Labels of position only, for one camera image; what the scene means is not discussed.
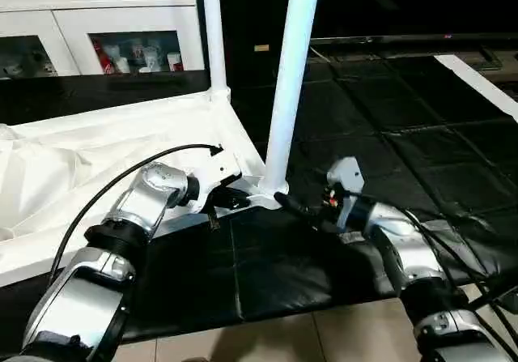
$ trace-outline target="glass cabinet door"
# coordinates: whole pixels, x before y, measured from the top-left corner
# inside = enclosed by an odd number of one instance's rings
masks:
[[[0,38],[0,79],[57,76],[38,36]]]
[[[82,75],[205,69],[195,6],[55,11]]]
[[[105,75],[184,69],[176,31],[89,33]]]

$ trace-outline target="white plastic part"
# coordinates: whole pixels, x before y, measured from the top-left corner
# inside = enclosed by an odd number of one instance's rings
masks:
[[[214,91],[227,89],[223,28],[219,0],[203,0],[209,48],[210,85]]]
[[[507,115],[511,115],[514,120],[518,122],[518,103],[508,94],[496,87],[491,81],[453,54],[435,56],[435,58],[463,79],[471,88],[504,111]]]
[[[315,9],[316,0],[288,2],[266,155],[266,173],[259,183],[259,187],[267,194],[288,191],[286,170]]]

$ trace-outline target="white cabinet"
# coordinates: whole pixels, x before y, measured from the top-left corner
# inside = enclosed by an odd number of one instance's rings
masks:
[[[170,71],[168,55],[204,69],[196,0],[0,0],[0,78]]]
[[[0,78],[78,74],[51,11],[0,13]]]
[[[168,54],[184,70],[204,69],[195,6],[58,10],[53,14],[82,75],[110,73],[106,57],[121,73],[169,71]]]

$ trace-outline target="black cable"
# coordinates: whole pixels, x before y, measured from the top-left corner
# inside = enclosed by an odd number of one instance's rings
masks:
[[[504,280],[498,281],[494,285],[489,288],[487,291],[487,298],[484,296],[480,296],[477,299],[471,301],[469,303],[469,309],[477,310],[482,308],[485,305],[488,305],[491,301],[495,301],[500,297],[506,296],[508,293],[514,291],[517,288],[516,285],[516,275],[512,277],[506,277]]]
[[[346,194],[348,194],[350,196],[355,196],[357,198],[365,198],[367,200],[376,201],[376,198],[374,198],[372,196],[368,196],[366,194],[352,192],[349,190],[346,190],[345,192],[346,192]],[[477,286],[478,290],[482,294],[482,297],[484,297],[488,301],[489,306],[493,309],[496,316],[502,322],[503,326],[505,327],[505,329],[511,336],[514,344],[518,347],[518,334],[516,333],[516,330],[513,328],[512,324],[509,322],[509,320],[505,317],[505,315],[503,314],[500,307],[490,300],[490,297],[488,296],[486,289],[482,286],[482,284],[479,281],[479,278],[481,277],[481,275],[476,274],[475,270],[473,270],[471,267],[469,267],[465,263],[465,261],[459,256],[459,254],[457,254],[446,242],[444,242],[441,238],[439,238],[431,230],[424,227],[421,224],[421,222],[419,222],[419,220],[411,212],[406,210],[404,207],[394,204],[393,202],[382,201],[382,203],[384,203],[388,206],[394,207],[398,211],[400,211],[403,215],[405,215],[408,219],[410,219],[412,221],[414,226],[423,234],[424,237],[428,237],[429,239],[433,239],[434,241],[436,241],[440,246],[443,247],[444,250],[446,250],[446,252],[448,252],[457,261],[457,263],[459,265],[461,265],[462,270],[468,275],[469,280]],[[440,260],[440,256],[437,256],[437,260],[438,260],[439,264],[441,265],[441,267],[443,268],[443,270],[448,269],[443,263],[441,263],[442,261]],[[453,280],[451,273],[447,276],[448,276],[448,280],[450,280],[450,282],[452,282],[452,285],[455,287],[456,284]],[[506,343],[504,346],[502,343],[500,343],[500,341],[498,339],[495,339],[495,340],[500,344],[500,346],[502,346],[502,348],[506,348],[506,347],[510,348]],[[515,352],[513,352],[510,355],[510,357],[513,358],[513,360],[518,361],[518,355]]]
[[[122,180],[124,177],[128,176],[132,172],[134,172],[137,169],[140,169],[142,166],[149,164],[150,162],[157,160],[160,157],[163,157],[168,154],[175,153],[177,151],[182,150],[188,150],[188,149],[210,149],[211,155],[217,154],[222,150],[221,147],[214,146],[214,145],[206,145],[203,143],[194,143],[190,145],[183,145],[183,146],[177,146],[172,147],[170,149],[161,151],[160,153],[157,153],[155,155],[152,155],[151,157],[146,158],[145,160],[140,161],[139,163],[133,165],[132,167],[126,169],[124,172],[119,174],[117,177],[115,177],[113,180],[111,180],[108,184],[106,184],[97,194],[90,199],[90,201],[87,203],[86,206],[83,207],[83,209],[77,214],[77,216],[74,218],[70,226],[67,228],[65,235],[62,238],[61,243],[59,244],[59,248],[57,249],[56,256],[54,257],[54,260],[52,262],[52,266],[50,268],[50,274],[49,274],[49,285],[47,288],[52,285],[54,282],[54,279],[56,278],[56,272],[57,268],[59,267],[59,262],[61,261],[63,257],[63,253],[65,253],[66,245],[68,244],[68,241],[70,240],[70,237],[72,236],[72,233],[74,232],[75,228],[78,226],[81,219],[85,216],[85,214],[90,210],[90,208],[106,193],[108,192],[117,182]]]
[[[482,327],[488,332],[489,335],[493,337],[493,339],[502,347],[502,349],[511,357],[513,362],[518,362],[518,355],[515,353],[515,351],[507,344],[507,342],[499,335],[498,332],[495,331],[491,325],[484,320],[480,314],[473,311],[475,316],[477,317],[478,322],[481,324]]]

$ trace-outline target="black leather surface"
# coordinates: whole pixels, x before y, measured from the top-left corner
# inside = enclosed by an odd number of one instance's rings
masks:
[[[88,85],[94,93],[97,83],[107,83],[85,79],[70,79],[72,91],[57,94],[63,105],[74,106],[76,89],[86,101]],[[107,105],[131,102],[131,83],[125,85],[129,92],[120,100],[109,89]],[[146,98],[145,90],[142,85],[139,99]],[[164,87],[149,98],[175,91]],[[265,85],[237,88],[232,95],[263,155],[273,94],[274,86]],[[101,102],[102,96],[92,99]],[[10,98],[24,99],[23,93]],[[490,223],[491,231],[469,221],[444,234],[480,271],[492,276],[518,267],[518,124],[433,58],[308,68],[288,167],[291,192],[317,204],[317,173],[346,155],[357,157],[365,193]],[[148,254],[126,342],[393,294],[370,245],[344,245],[283,211],[252,209],[223,219],[217,232],[201,225],[163,236]],[[0,339],[4,353],[19,346],[44,283],[39,277],[0,290],[2,321],[12,329]]]

